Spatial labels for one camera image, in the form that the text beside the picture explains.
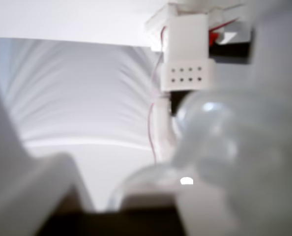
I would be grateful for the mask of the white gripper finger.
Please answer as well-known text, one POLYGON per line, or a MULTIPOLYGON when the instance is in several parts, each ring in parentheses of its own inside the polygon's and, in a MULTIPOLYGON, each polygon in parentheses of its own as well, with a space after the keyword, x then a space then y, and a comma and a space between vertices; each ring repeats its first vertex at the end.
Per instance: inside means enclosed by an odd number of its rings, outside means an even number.
POLYGON ((172 160, 114 195, 114 235, 292 236, 292 0, 250 6, 249 78, 185 99, 172 160))
POLYGON ((93 209, 73 158, 31 157, 0 99, 0 236, 32 236, 55 212, 93 209))

